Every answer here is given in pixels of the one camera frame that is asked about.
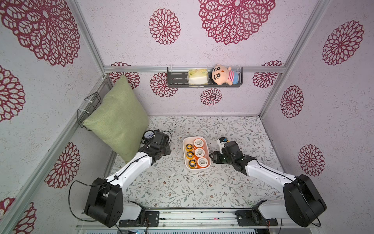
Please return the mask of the orange white tape roll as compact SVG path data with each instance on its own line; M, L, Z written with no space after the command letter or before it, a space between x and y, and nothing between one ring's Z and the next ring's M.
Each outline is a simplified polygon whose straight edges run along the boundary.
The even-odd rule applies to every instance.
M206 152L203 148L197 148L195 149L194 154L195 154L195 157L199 159L199 158L205 157Z
M209 160L205 157L200 157L197 160L197 168L203 169L209 166Z
M201 138L197 138L193 141L193 148L198 149L198 148L203 148L204 147L204 140Z

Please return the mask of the orange white tape roll bottom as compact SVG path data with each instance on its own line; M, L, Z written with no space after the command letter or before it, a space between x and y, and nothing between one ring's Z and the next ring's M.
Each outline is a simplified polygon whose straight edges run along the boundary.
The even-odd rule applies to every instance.
M200 157L197 160L197 168L203 169L209 166L209 160L205 157Z

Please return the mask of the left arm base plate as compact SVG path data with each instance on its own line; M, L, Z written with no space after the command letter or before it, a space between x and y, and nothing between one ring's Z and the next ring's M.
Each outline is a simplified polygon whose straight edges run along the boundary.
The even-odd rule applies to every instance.
M136 220L121 220L119 227L121 228L135 228L135 227L158 227L160 220L159 211L144 211Z

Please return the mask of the white plastic storage box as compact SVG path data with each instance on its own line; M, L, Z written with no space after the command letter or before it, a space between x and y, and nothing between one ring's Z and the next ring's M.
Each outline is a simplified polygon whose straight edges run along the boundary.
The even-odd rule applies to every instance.
M202 136L191 136L183 140L185 166L190 171L202 171L211 166L209 149Z

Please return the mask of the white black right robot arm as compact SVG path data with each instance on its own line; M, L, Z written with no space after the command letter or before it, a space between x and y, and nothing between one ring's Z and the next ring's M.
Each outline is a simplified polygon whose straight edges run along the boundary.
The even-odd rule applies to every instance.
M310 177L286 174L266 166L255 157L243 154L236 142L225 137L219 138L217 143L220 150L209 155L213 163L231 165L236 171L259 179L283 194L282 200L262 200L253 206L253 222L291 219L306 228L326 211L327 206Z

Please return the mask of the yellow black tape roll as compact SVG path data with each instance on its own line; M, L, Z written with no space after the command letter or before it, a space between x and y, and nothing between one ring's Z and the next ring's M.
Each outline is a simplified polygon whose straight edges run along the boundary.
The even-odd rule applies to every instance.
M186 158L187 158L188 160L192 160L192 159L194 159L194 152L193 152L193 151L188 151L188 152L186 153Z
M197 161L194 160L194 159L190 160L190 161L188 162L188 167L189 167L190 169L195 169L195 168L197 167Z
M193 150L193 145L192 144L187 144L185 146L185 149L186 149L187 152L191 152Z

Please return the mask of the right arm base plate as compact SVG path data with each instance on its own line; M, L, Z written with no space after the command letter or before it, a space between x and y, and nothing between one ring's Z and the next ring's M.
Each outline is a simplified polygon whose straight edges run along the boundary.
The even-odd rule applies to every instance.
M238 225L241 227L249 226L278 226L276 219L265 219L259 211L256 210L237 210L235 212Z

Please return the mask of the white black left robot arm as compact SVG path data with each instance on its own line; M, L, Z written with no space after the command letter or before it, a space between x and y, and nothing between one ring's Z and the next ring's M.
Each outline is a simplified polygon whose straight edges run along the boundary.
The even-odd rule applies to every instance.
M145 226L146 208L136 202L124 202L123 192L134 180L163 156L171 154L169 131L153 131L144 134L145 144L119 171L102 179L97 178L90 186L84 208L85 215L106 227L119 225Z

